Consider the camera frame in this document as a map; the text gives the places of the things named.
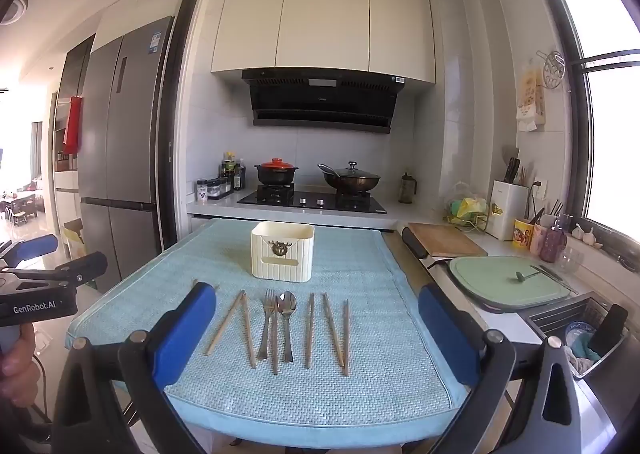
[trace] door frame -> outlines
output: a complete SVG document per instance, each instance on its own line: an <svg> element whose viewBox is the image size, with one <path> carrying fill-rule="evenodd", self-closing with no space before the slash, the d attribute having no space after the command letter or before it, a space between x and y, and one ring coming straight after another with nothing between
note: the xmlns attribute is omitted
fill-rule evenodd
<svg viewBox="0 0 640 454"><path fill-rule="evenodd" d="M4 16L13 0L0 0L0 18ZM172 38L167 48L162 87L158 104L158 127L156 130L156 200L162 249L177 242L175 218L175 124L178 105L180 72L193 14L198 0L182 0L178 15L174 19Z"/></svg>

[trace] light blue table cloth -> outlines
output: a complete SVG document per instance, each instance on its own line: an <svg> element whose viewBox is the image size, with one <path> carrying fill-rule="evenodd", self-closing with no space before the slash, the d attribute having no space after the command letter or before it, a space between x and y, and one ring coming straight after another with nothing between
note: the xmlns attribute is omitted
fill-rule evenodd
<svg viewBox="0 0 640 454"><path fill-rule="evenodd" d="M191 289L193 279L220 285L216 315L177 384L166 394L183 420L268 444L306 448L364 448L441 434L466 397L418 315L417 299L379 231L316 227L307 283L251 274L250 232L256 222L212 220L103 296L69 327L94 344L119 342L151 329ZM292 291L294 363L248 361L238 307L211 356L208 344L239 290L250 300L254 347L260 343L265 290ZM316 293L311 369L304 368L309 296ZM322 292L343 337L350 304L350 376L337 364ZM279 319L280 355L284 347Z"/></svg>

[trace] refrigerator handle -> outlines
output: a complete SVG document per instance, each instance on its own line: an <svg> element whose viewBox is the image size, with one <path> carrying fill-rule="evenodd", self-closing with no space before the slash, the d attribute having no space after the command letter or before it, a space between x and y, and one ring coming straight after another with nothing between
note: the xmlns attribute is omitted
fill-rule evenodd
<svg viewBox="0 0 640 454"><path fill-rule="evenodd" d="M122 89L122 79L124 78L124 69L127 65L127 58L122 57L122 63L120 65L120 73L118 74L118 87L116 88L116 93L120 93Z"/></svg>

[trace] window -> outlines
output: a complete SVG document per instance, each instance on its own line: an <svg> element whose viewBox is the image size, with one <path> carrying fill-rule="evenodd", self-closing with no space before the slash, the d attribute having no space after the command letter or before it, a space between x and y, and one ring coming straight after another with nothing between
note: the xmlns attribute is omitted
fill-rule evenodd
<svg viewBox="0 0 640 454"><path fill-rule="evenodd" d="M634 269L640 257L640 218L632 206L640 193L640 31L621 0L549 5L572 89L568 208L606 251Z"/></svg>

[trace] french press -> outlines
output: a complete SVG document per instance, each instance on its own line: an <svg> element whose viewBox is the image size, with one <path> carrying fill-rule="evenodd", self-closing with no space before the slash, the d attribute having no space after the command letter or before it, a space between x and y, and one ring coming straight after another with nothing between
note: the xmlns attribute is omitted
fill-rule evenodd
<svg viewBox="0 0 640 454"><path fill-rule="evenodd" d="M402 175L400 179L400 196L398 201L400 203L413 203L414 195L418 194L418 182L407 173Z"/></svg>

